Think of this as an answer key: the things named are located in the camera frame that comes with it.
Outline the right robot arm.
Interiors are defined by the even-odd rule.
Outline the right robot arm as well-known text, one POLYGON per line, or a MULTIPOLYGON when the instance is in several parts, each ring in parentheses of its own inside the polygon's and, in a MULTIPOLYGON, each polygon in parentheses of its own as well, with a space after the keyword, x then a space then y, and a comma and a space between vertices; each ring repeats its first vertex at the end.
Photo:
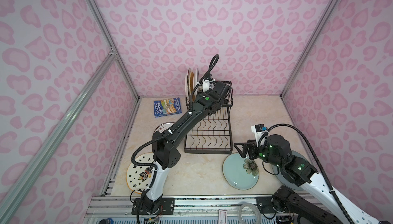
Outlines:
POLYGON ((283 136, 270 135, 262 145, 255 140, 235 143, 241 157, 261 159, 277 167, 291 184, 311 194, 324 209, 305 200, 294 190, 281 186, 272 195, 272 207, 277 212, 292 212, 314 224, 378 224, 379 220, 357 207, 344 195, 328 186, 322 173, 306 159, 295 156, 283 136))

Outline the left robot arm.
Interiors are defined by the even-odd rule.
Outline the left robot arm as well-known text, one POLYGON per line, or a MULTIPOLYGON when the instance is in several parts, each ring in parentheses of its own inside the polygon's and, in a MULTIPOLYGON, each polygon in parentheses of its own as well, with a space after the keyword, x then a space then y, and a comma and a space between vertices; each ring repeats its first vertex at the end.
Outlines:
POLYGON ((177 122, 164 132, 155 133, 152 140, 134 151, 131 157, 132 164, 152 169, 151 182, 142 190, 136 207, 136 215, 140 214, 141 209, 148 214, 154 214, 160 209, 163 188, 169 171, 181 158, 178 151, 180 142, 200 121, 219 111, 223 104, 228 102, 227 96, 230 93, 230 85, 222 81, 214 82, 212 89, 197 95, 195 101, 189 105, 188 111, 177 122), (137 161, 137 154, 150 145, 152 146, 153 162, 137 161))

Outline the mint green flower plate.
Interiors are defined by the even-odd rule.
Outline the mint green flower plate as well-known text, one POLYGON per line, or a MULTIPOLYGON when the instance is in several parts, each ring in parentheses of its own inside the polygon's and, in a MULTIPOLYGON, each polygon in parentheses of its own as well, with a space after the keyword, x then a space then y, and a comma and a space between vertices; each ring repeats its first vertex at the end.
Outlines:
POLYGON ((222 171, 228 184, 237 190, 253 188, 260 176, 256 162, 239 154, 229 155, 223 162, 222 171))

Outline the white plate green rim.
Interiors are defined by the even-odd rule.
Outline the white plate green rim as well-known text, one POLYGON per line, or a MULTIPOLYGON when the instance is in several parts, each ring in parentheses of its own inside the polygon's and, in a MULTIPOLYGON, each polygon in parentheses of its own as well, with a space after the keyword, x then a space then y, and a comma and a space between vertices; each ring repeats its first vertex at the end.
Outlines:
POLYGON ((198 95, 198 91, 199 91, 199 69, 196 68, 196 70, 194 71, 194 79, 193 79, 193 101, 195 101, 197 95, 198 95))

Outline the orange woven bamboo plate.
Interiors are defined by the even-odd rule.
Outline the orange woven bamboo plate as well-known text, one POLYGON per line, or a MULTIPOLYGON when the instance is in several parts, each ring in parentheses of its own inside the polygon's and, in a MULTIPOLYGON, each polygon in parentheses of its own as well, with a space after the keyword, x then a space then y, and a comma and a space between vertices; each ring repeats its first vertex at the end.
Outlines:
POLYGON ((194 72, 189 71, 187 76, 187 91, 188 91, 188 100, 192 100, 192 91, 194 89, 194 72))

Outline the yellow green woven plate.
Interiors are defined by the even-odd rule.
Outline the yellow green woven plate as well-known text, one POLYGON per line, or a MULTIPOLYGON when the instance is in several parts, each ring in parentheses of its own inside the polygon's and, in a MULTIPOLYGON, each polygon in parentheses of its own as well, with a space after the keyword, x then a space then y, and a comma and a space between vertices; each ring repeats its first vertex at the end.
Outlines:
POLYGON ((200 88, 199 88, 199 92, 203 93, 203 92, 208 91, 209 89, 211 89, 210 81, 208 79, 204 79, 202 81, 200 88))

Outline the cream floral plate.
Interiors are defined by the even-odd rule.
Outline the cream floral plate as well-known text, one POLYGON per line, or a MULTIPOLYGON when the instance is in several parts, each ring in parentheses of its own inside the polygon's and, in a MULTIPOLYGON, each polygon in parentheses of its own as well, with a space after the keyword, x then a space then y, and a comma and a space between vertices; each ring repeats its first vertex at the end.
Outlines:
POLYGON ((188 95, 189 95, 189 88, 188 87, 189 87, 190 72, 191 72, 191 68, 188 68, 187 73, 185 75, 185 95, 186 95, 186 98, 188 98, 188 95))

